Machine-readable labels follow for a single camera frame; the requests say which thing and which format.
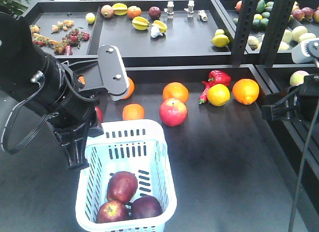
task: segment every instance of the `yellow lemon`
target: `yellow lemon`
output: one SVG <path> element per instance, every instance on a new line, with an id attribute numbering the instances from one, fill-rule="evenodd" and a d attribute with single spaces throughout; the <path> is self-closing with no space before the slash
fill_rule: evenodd
<path id="1" fill-rule="evenodd" d="M 254 19 L 256 19 L 256 18 L 261 20 L 261 19 L 263 19 L 263 16 L 261 16 L 260 14 L 255 14 Z"/>
<path id="2" fill-rule="evenodd" d="M 229 38 L 224 34 L 219 34 L 216 35 L 211 42 L 217 47 L 225 47 L 229 43 Z"/>
<path id="3" fill-rule="evenodd" d="M 223 29 L 217 29 L 215 32 L 215 36 L 222 35 L 222 34 L 225 34 L 225 31 Z"/>
<path id="4" fill-rule="evenodd" d="M 230 99 L 230 92 L 227 86 L 216 84 L 207 92 L 208 101 L 214 106 L 222 106 Z"/>

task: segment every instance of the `red chili pepper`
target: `red chili pepper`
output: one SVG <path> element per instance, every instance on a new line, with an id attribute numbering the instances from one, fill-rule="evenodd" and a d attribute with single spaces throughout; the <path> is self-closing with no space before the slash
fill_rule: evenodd
<path id="1" fill-rule="evenodd" d="M 211 87 L 216 84 L 224 84 L 225 86 L 229 86 L 231 77 L 226 72 L 214 70 L 209 73 L 208 82 Z"/>
<path id="2" fill-rule="evenodd" d="M 72 54 L 72 47 L 69 45 L 65 46 L 65 55 L 70 56 Z"/>
<path id="3" fill-rule="evenodd" d="M 202 83 L 204 84 L 205 89 L 199 97 L 199 104 L 203 104 L 207 101 L 207 92 L 210 88 L 210 85 L 207 81 L 202 81 Z"/>

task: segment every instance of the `lemon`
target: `lemon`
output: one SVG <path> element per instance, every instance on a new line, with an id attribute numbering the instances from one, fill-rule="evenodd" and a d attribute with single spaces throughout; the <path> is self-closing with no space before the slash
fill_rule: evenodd
<path id="1" fill-rule="evenodd" d="M 261 20 L 261 19 L 263 19 L 263 16 L 261 16 L 260 14 L 255 14 L 254 19 L 256 19 L 256 18 Z"/>
<path id="2" fill-rule="evenodd" d="M 252 50 L 256 50 L 258 47 L 259 41 L 255 36 L 249 36 L 247 40 L 247 44 L 250 46 Z"/>
<path id="3" fill-rule="evenodd" d="M 88 22 L 88 24 L 93 24 L 95 22 L 95 15 L 90 12 L 85 15 L 85 19 Z"/>
<path id="4" fill-rule="evenodd" d="M 229 38 L 224 34 L 219 34 L 216 35 L 211 42 L 217 47 L 225 47 L 229 43 Z"/>
<path id="5" fill-rule="evenodd" d="M 222 34 L 225 34 L 225 31 L 223 29 L 217 29 L 215 32 L 215 36 L 222 35 Z"/>
<path id="6" fill-rule="evenodd" d="M 207 100 L 214 106 L 222 106 L 230 99 L 230 92 L 227 86 L 216 84 L 207 92 Z"/>

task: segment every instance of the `dark red apple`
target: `dark red apple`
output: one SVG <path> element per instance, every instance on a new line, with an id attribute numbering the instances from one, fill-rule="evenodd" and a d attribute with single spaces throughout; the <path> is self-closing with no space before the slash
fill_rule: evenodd
<path id="1" fill-rule="evenodd" d="M 305 12 L 302 11 L 301 9 L 294 10 L 292 12 L 292 16 L 297 20 L 297 21 L 302 21 L 305 18 Z"/>
<path id="2" fill-rule="evenodd" d="M 312 18 L 314 13 L 315 13 L 315 11 L 312 8 L 310 8 L 310 7 L 304 7 L 302 9 L 302 11 L 304 11 L 304 13 L 305 13 L 305 19 L 306 20 L 309 20 L 310 18 Z"/>
<path id="3" fill-rule="evenodd" d="M 129 210 L 120 201 L 108 201 L 101 205 L 96 223 L 108 223 L 126 221 L 129 217 Z"/>
<path id="4" fill-rule="evenodd" d="M 126 205 L 138 189 L 138 179 L 128 171 L 118 171 L 109 180 L 106 190 L 108 201 L 118 200 Z"/>
<path id="5" fill-rule="evenodd" d="M 178 99 L 166 99 L 159 107 L 159 117 L 168 126 L 178 126 L 187 117 L 187 107 Z"/>
<path id="6" fill-rule="evenodd" d="M 131 213 L 133 219 L 144 219 L 159 216 L 163 212 L 154 196 L 143 196 L 132 203 Z"/>
<path id="7" fill-rule="evenodd" d="M 94 109 L 95 109 L 95 112 L 96 112 L 96 116 L 98 117 L 100 122 L 103 122 L 103 113 L 102 113 L 100 107 L 96 106 Z"/>
<path id="8" fill-rule="evenodd" d="M 316 10 L 314 15 L 313 15 L 313 21 L 314 22 L 319 22 L 319 10 Z"/>
<path id="9" fill-rule="evenodd" d="M 151 8 L 149 9 L 149 15 L 151 19 L 158 20 L 161 15 L 160 8 L 157 6 L 151 6 Z"/>

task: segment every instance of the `green mango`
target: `green mango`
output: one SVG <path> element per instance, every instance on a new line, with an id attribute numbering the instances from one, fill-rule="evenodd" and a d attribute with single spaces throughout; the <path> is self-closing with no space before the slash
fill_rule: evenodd
<path id="1" fill-rule="evenodd" d="M 271 11 L 272 11 L 272 9 L 273 9 L 273 7 L 272 7 L 272 6 L 268 6 L 268 7 L 266 7 L 266 8 L 265 8 L 265 11 L 267 11 L 267 12 L 271 12 Z"/>
<path id="2" fill-rule="evenodd" d="M 265 11 L 265 0 L 259 0 L 258 4 L 257 4 L 257 8 L 256 8 L 256 13 L 258 14 L 262 14 Z"/>

